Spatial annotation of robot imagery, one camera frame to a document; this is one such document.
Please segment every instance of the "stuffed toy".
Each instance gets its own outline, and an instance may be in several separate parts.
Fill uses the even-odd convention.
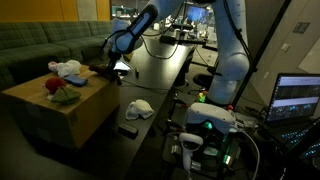
[[[81,94],[77,91],[74,91],[67,87],[59,87],[54,96],[51,99],[51,102],[59,104],[73,104],[80,100]]]
[[[48,64],[48,68],[53,72],[58,72],[58,76],[64,78],[71,74],[80,73],[81,64],[76,60],[69,60],[66,63],[56,63],[51,61]]]
[[[46,81],[45,87],[48,89],[49,94],[53,95],[56,93],[59,87],[66,87],[67,83],[58,77],[50,78]]]

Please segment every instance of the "white fabric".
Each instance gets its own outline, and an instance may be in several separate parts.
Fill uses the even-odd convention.
[[[76,60],[69,60],[66,63],[50,62],[48,68],[51,71],[58,72],[58,76],[63,78],[71,74],[80,73],[81,64]]]
[[[143,119],[147,119],[152,116],[153,113],[154,110],[151,108],[148,102],[138,99],[129,104],[126,111],[126,118],[128,120],[138,119],[140,115]]]

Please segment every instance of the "cardboard box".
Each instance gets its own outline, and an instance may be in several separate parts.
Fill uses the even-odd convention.
[[[119,87],[116,82],[109,82],[83,65],[79,77],[88,78],[88,84],[84,87],[68,85],[81,93],[80,101],[60,105],[47,98],[44,84],[51,77],[57,77],[57,74],[47,74],[2,93],[23,132],[79,149],[119,105]]]

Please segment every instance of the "green couch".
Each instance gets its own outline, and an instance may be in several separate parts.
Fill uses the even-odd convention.
[[[48,56],[82,63],[83,51],[101,47],[111,28],[111,21],[0,23],[0,90],[15,85],[11,64]]]

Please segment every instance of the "monitor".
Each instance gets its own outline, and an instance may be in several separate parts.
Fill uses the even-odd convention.
[[[206,8],[194,6],[194,5],[189,5],[187,7],[187,21],[191,22],[206,22],[206,18],[209,14],[209,11]]]
[[[277,76],[267,123],[288,122],[314,115],[320,97],[320,74],[285,74]]]

